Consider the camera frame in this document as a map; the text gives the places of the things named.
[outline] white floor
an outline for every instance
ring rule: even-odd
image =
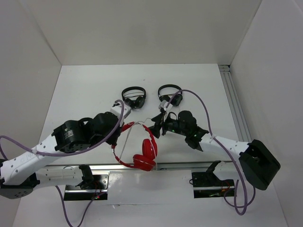
[[[66,120],[94,117],[108,111],[121,91],[128,86],[142,86],[147,90],[147,100],[142,110],[134,111],[125,122],[145,120],[159,113],[158,87],[173,83],[197,92],[208,107],[214,133],[237,140],[238,136],[226,98],[217,65],[106,65],[63,66],[45,121],[41,140]],[[190,110],[200,127],[207,129],[201,104],[191,94],[184,94],[180,108]],[[145,138],[141,128],[130,136],[123,159],[141,152]],[[125,135],[118,141],[120,148]],[[213,161],[219,156],[206,155],[190,149],[179,135],[167,134],[157,140],[158,162]],[[110,164],[116,163],[109,145],[83,155],[62,158],[56,164]],[[257,191],[255,201],[244,217],[236,214],[223,198],[194,199],[189,185],[190,171],[137,172],[116,176],[109,183],[108,200],[95,201],[87,212],[83,227],[116,227],[155,225],[233,226],[233,227],[286,227],[279,200],[273,185],[266,191]],[[81,219],[87,201],[66,202],[68,216],[76,225]],[[14,227],[67,226],[60,198],[54,187],[34,191],[21,199]]]

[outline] robotic arm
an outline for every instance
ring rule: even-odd
[[[130,113],[125,106],[119,127],[106,140],[116,145],[121,134],[121,127]],[[65,156],[78,154],[99,143],[108,135],[118,122],[122,105],[115,104],[110,112],[99,113],[95,118],[83,118],[79,121],[69,120],[56,128],[43,142],[32,148],[33,153],[24,154],[12,160],[0,160],[0,195],[17,199],[30,194],[33,190],[56,185],[77,185],[82,189],[93,182],[93,175],[88,165],[75,168],[53,169],[46,165]]]
[[[177,116],[170,112],[171,108],[171,104],[162,102],[159,107],[161,113],[152,118],[155,124],[150,127],[150,130],[155,137],[160,137],[161,130],[163,136],[168,131],[177,133],[185,136],[185,142],[192,149],[227,156],[222,146],[214,140],[216,138],[224,147],[229,149],[234,159],[240,163],[247,181],[257,189],[267,189],[281,165],[261,141],[253,140],[248,143],[212,136],[209,131],[197,125],[196,119],[190,111],[181,111]],[[232,162],[216,161],[209,170],[221,181],[226,179],[239,180],[239,174]]]

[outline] red ear cup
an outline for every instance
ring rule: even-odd
[[[144,171],[151,171],[156,165],[156,162],[143,156],[143,155],[134,155],[134,168],[141,169]]]
[[[157,152],[153,150],[152,142],[149,139],[144,139],[142,143],[142,153],[145,157],[154,160],[157,156]]]

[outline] headphone headband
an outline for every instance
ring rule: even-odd
[[[172,87],[172,88],[175,88],[175,89],[178,89],[178,90],[182,90],[179,86],[177,85],[174,85],[174,84],[166,84],[166,85],[163,85],[161,86],[159,89],[158,89],[158,97],[160,98],[162,95],[160,95],[160,91],[164,88],[167,88],[167,87]]]
[[[125,88],[123,91],[122,91],[122,100],[125,101],[125,97],[124,97],[124,94],[128,91],[131,91],[131,90],[139,90],[139,91],[142,91],[144,92],[143,95],[141,95],[143,98],[146,98],[146,91],[143,87],[128,87],[128,88]]]

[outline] red headphones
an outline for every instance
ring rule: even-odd
[[[127,129],[129,129],[130,127],[132,127],[135,124],[135,122],[130,122],[128,124],[125,124],[122,127],[122,132],[126,131]],[[121,161],[117,155],[115,154],[115,147],[112,146],[113,149],[113,153],[115,156],[115,159],[122,165],[128,167],[128,168],[136,168],[136,169],[141,169],[144,171],[151,171],[154,166],[156,165],[156,162],[154,161],[154,159],[156,158],[157,154],[158,154],[158,148],[157,148],[157,144],[155,141],[155,138],[152,134],[152,132],[150,131],[150,129],[148,127],[146,127],[145,125],[141,124],[145,130],[149,133],[151,139],[144,139],[142,142],[142,155],[134,155],[133,156],[133,160],[134,160],[134,165],[130,165],[127,163],[124,163],[123,161]]]

